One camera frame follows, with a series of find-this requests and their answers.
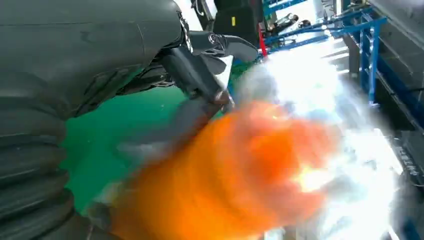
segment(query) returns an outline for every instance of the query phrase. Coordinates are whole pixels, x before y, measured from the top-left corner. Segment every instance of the blue metal frame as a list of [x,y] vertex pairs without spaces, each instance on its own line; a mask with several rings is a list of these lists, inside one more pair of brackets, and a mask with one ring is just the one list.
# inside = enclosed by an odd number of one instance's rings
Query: blue metal frame
[[[325,41],[329,38],[338,38],[343,35],[354,35],[360,33],[358,45],[360,48],[360,84],[362,89],[368,93],[368,101],[370,105],[375,104],[376,94],[376,76],[377,64],[379,59],[379,43],[381,25],[387,22],[385,17],[372,19],[369,15],[372,8],[352,11],[340,16],[336,16],[330,20],[322,20],[321,22],[309,27],[297,29],[292,32],[284,33],[279,36],[269,37],[264,42],[271,44],[275,41],[284,40],[284,38],[304,33],[323,32],[323,35],[312,37],[310,39],[295,42],[269,51],[270,54],[282,50],[290,50],[307,44]],[[358,19],[359,24],[345,25],[344,27],[327,27],[335,23],[350,23],[353,19]]]
[[307,0],[265,0],[263,2],[263,14],[265,16],[271,15],[278,10],[291,7],[296,4],[306,2]]

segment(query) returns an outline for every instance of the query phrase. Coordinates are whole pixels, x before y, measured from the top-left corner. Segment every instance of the industrial machine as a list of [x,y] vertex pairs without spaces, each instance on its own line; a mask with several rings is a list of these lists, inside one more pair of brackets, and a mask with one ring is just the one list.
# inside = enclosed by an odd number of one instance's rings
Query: industrial machine
[[156,141],[189,138],[229,102],[218,57],[257,57],[239,37],[190,31],[173,0],[15,0],[0,11],[0,239],[115,239],[64,189],[65,121],[175,83],[187,124]]

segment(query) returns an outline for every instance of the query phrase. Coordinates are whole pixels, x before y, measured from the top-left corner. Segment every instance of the cable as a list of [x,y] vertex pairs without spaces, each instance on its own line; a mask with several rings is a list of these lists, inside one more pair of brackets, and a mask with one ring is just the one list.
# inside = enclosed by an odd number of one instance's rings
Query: cable
[[191,4],[191,8],[194,8],[195,11],[196,11],[196,13],[198,15],[200,15],[200,16],[203,17],[205,15],[205,13],[204,12],[200,12],[200,10],[199,10],[199,1],[200,0],[194,0],[194,2]]

